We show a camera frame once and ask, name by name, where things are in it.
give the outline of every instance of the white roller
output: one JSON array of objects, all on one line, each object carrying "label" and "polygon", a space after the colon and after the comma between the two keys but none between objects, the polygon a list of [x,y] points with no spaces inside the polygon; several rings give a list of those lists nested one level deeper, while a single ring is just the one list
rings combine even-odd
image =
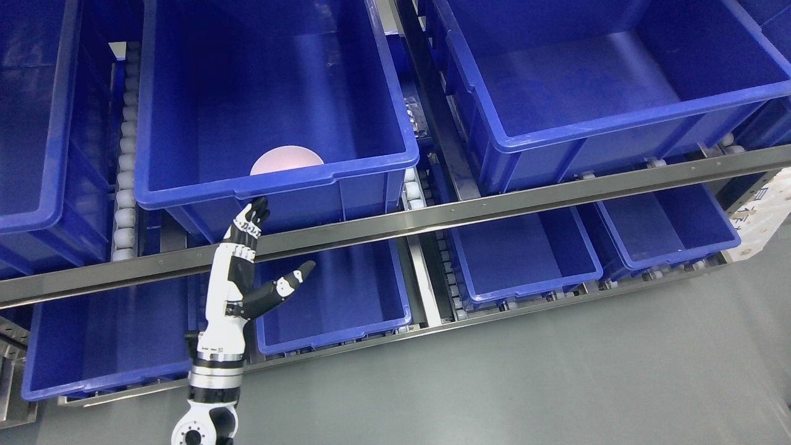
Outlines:
[{"label": "white roller", "polygon": [[741,145],[729,145],[722,149],[726,154],[744,153],[744,147]]},{"label": "white roller", "polygon": [[120,229],[134,227],[136,220],[137,215],[134,213],[134,208],[120,208],[115,211],[115,224]]},{"label": "white roller", "polygon": [[733,133],[728,133],[724,138],[722,138],[720,144],[722,144],[722,146],[731,146],[735,140],[736,138],[733,137]]},{"label": "white roller", "polygon": [[113,261],[124,261],[132,258],[134,254],[132,249],[119,249],[112,253]]},{"label": "white roller", "polygon": [[129,48],[127,48],[127,62],[132,62],[132,63],[140,62],[140,51],[139,50],[130,51]]},{"label": "white roller", "polygon": [[407,182],[404,185],[404,188],[407,190],[408,200],[420,199],[420,184],[418,184],[417,182]]},{"label": "white roller", "polygon": [[123,171],[118,173],[118,188],[125,190],[127,188],[134,188],[134,170]]},{"label": "white roller", "polygon": [[115,194],[115,201],[118,203],[118,208],[134,208],[136,201],[134,200],[134,192],[130,189],[119,190]]},{"label": "white roller", "polygon": [[138,149],[138,138],[129,136],[128,138],[121,139],[121,153],[129,154],[134,153]]},{"label": "white roller", "polygon": [[126,87],[127,91],[136,91],[140,89],[140,77],[133,76],[126,78],[126,80],[123,81],[123,86]]},{"label": "white roller", "polygon": [[138,119],[138,106],[137,105],[129,105],[123,107],[123,119],[124,120],[137,120]]},{"label": "white roller", "polygon": [[128,227],[118,229],[112,234],[112,240],[118,249],[129,249],[134,245],[134,229]]},{"label": "white roller", "polygon": [[128,77],[140,75],[140,63],[127,63],[126,72]]},{"label": "white roller", "polygon": [[137,91],[127,91],[123,94],[123,103],[127,105],[137,105],[138,104],[138,92]]},{"label": "white roller", "polygon": [[136,120],[129,120],[121,124],[121,134],[125,138],[138,135],[138,122]]},{"label": "white roller", "polygon": [[134,170],[134,153],[120,155],[118,157],[118,167],[122,172]]}]

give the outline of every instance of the metal bracket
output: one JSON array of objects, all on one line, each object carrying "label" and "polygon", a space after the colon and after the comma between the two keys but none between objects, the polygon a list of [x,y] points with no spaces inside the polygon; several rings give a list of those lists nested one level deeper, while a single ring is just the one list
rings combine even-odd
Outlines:
[{"label": "metal bracket", "polygon": [[36,421],[38,403],[22,399],[24,360],[0,359],[0,429]]}]

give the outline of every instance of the white robotic arm segment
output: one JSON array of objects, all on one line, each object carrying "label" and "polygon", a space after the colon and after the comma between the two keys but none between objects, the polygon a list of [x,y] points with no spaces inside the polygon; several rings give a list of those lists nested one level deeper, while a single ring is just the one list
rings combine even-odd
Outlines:
[{"label": "white robotic arm segment", "polygon": [[255,248],[268,216],[266,198],[254,200],[236,216],[214,252],[206,293],[208,324],[198,336],[189,374],[190,409],[173,430],[172,445],[233,445],[244,366],[244,326],[285,302],[316,265],[308,261],[253,289]]}]

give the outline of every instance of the robotic hand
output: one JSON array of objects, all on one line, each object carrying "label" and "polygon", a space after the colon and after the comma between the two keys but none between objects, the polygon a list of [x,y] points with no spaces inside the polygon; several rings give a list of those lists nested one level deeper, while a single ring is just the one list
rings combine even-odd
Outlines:
[{"label": "robotic hand", "polygon": [[316,263],[252,288],[255,248],[269,216],[267,199],[242,209],[214,253],[206,294],[206,330],[198,335],[189,374],[189,411],[173,429],[172,445],[233,445],[237,433],[244,325],[286,301]]}]

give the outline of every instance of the black robotic finger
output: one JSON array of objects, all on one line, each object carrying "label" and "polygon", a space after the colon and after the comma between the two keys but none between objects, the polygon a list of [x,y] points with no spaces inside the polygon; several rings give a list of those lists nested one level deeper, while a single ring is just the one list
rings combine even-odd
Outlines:
[{"label": "black robotic finger", "polygon": [[[250,210],[244,216],[245,219],[248,221],[255,223],[256,218],[260,219],[261,215],[264,215],[264,212],[267,210],[267,205],[269,205],[267,198],[265,196],[261,196],[259,198],[255,198],[250,203]],[[263,219],[266,219],[269,216],[269,212],[267,211],[266,216]]]},{"label": "black robotic finger", "polygon": [[252,320],[273,310],[304,283],[315,267],[315,261],[306,261],[297,270],[278,280],[267,281],[263,286],[244,294],[241,306],[231,308],[233,315]]}]

